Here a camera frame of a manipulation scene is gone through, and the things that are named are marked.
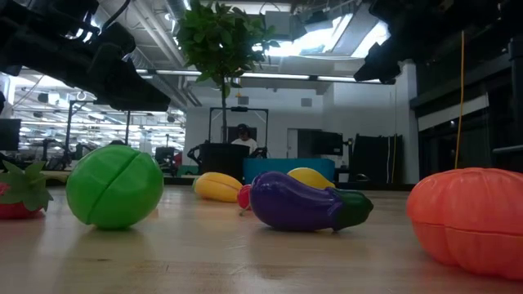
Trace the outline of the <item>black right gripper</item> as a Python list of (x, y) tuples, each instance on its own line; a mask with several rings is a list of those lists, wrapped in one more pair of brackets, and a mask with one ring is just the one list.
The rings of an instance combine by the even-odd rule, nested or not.
[(401, 74), (400, 61), (417, 59), (448, 38), (448, 10), (449, 0), (373, 0), (369, 12), (387, 24), (389, 38), (370, 47), (354, 79), (395, 83)]

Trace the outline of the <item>yellow toy banana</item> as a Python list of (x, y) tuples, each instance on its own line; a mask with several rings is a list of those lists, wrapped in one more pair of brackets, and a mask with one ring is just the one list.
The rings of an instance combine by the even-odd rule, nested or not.
[(203, 199), (236, 203), (243, 185), (232, 176), (219, 172), (206, 172), (194, 181), (195, 193)]

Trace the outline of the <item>yellow toy lemon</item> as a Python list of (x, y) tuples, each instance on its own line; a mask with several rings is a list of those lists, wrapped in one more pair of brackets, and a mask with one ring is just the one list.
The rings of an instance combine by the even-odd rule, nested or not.
[(327, 180), (318, 171), (309, 167), (298, 167), (288, 172), (292, 178), (315, 189), (334, 188), (335, 184)]

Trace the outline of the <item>purple toy eggplant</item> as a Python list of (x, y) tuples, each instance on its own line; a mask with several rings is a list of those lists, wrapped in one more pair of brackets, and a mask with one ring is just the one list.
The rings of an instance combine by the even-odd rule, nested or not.
[(283, 231), (339, 231), (366, 222), (373, 210), (360, 191), (317, 189), (278, 171), (254, 178), (249, 204), (260, 221)]

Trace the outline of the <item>orange toy pumpkin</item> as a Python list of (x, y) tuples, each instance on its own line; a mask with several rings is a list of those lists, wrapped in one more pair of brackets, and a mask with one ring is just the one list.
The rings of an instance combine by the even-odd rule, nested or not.
[(523, 174), (470, 167), (428, 176), (406, 212), (434, 260), (474, 273), (523, 280)]

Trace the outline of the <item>teal plastic tupperware container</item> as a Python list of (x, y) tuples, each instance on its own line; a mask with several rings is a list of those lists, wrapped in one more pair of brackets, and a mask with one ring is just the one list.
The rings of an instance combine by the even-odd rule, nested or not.
[(262, 172), (287, 173), (298, 167), (308, 167), (333, 181), (335, 163), (326, 158), (246, 158), (244, 160), (244, 183), (250, 184)]

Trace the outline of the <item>small dark office monitor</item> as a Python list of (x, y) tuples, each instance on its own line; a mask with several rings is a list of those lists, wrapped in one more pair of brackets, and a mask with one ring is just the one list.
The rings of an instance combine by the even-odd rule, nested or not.
[(158, 163), (172, 161), (175, 150), (176, 149), (173, 147), (157, 147), (154, 153), (154, 158)]

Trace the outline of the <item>black standing panels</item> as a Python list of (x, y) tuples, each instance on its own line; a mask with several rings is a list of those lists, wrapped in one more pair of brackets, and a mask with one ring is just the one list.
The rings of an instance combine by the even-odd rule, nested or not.
[(353, 175), (361, 175), (372, 183), (404, 183), (403, 136), (362, 136), (357, 134), (353, 145)]

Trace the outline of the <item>green round toy cabbage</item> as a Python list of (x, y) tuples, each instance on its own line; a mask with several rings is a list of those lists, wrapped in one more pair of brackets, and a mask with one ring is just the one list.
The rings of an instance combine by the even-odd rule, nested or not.
[(163, 173), (150, 154), (107, 145), (77, 163), (65, 191), (70, 211), (85, 225), (126, 229), (157, 207), (163, 187)]

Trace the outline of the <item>green potted plant black pot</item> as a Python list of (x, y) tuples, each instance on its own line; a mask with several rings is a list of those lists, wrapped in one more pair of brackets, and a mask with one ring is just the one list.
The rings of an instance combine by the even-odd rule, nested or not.
[(179, 26), (176, 38), (186, 64), (199, 72), (196, 81), (212, 81), (221, 94), (221, 142), (201, 144), (201, 171), (241, 181), (250, 151), (247, 146), (228, 142), (226, 100), (232, 89), (240, 87), (237, 79), (260, 68), (267, 52), (279, 46), (275, 28), (263, 15), (251, 17), (238, 7), (213, 0), (207, 4), (190, 0), (190, 9), (180, 18)]

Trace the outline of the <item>red toy strawberry green leaves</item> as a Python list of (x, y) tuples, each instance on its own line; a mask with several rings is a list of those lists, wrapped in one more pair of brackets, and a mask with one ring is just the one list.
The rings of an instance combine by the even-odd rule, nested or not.
[(34, 218), (41, 210), (46, 211), (53, 200), (47, 190), (49, 180), (65, 183), (66, 175), (45, 173), (45, 162), (35, 162), (24, 170), (14, 163), (3, 160), (0, 172), (0, 220)]

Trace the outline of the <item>small red toy cherry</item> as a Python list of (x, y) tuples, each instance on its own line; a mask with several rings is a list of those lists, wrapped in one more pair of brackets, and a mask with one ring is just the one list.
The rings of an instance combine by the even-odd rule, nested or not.
[(241, 208), (239, 215), (243, 216), (245, 212), (251, 209), (250, 206), (250, 189), (251, 185), (244, 185), (237, 194), (237, 202)]

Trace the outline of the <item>black tall stand frame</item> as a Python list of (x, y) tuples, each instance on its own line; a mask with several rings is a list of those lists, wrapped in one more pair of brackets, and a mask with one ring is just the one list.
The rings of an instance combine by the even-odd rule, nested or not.
[[(61, 158), (62, 171), (65, 171), (67, 166), (69, 166), (69, 164), (72, 162), (72, 159), (70, 157), (70, 148), (69, 148), (70, 132), (71, 132), (71, 127), (72, 127), (72, 118), (78, 111), (80, 111), (87, 104), (101, 105), (101, 103), (97, 102), (96, 100), (71, 100), (69, 102), (68, 119), (67, 119), (67, 123), (66, 123), (65, 147), (64, 147), (64, 153)], [(125, 128), (124, 144), (128, 145), (129, 144), (130, 122), (131, 122), (131, 111), (123, 110), (122, 113), (126, 115), (126, 128)]]

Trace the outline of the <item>dark wall screen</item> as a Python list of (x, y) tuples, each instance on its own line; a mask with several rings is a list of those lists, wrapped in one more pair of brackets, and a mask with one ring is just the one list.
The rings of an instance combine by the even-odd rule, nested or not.
[(318, 158), (321, 155), (343, 155), (342, 134), (319, 130), (297, 131), (297, 156)]

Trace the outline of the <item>black background station frame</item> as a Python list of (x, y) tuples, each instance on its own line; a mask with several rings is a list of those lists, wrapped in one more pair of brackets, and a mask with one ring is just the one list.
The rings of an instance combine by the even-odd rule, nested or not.
[[(222, 108), (218, 108), (218, 107), (211, 107), (209, 109), (209, 113), (208, 113), (208, 138), (207, 140), (211, 141), (212, 140), (212, 121), (213, 121), (213, 117), (212, 117), (212, 112), (215, 110), (215, 109), (218, 109), (218, 110), (223, 110)], [(256, 109), (256, 108), (248, 108), (248, 107), (243, 107), (243, 106), (235, 106), (235, 107), (227, 107), (225, 108), (225, 110), (230, 110), (232, 112), (257, 112), (257, 111), (262, 111), (266, 114), (266, 118), (265, 118), (265, 124), (266, 124), (266, 138), (265, 138), (265, 146), (267, 146), (268, 144), (268, 128), (269, 128), (269, 109)]]

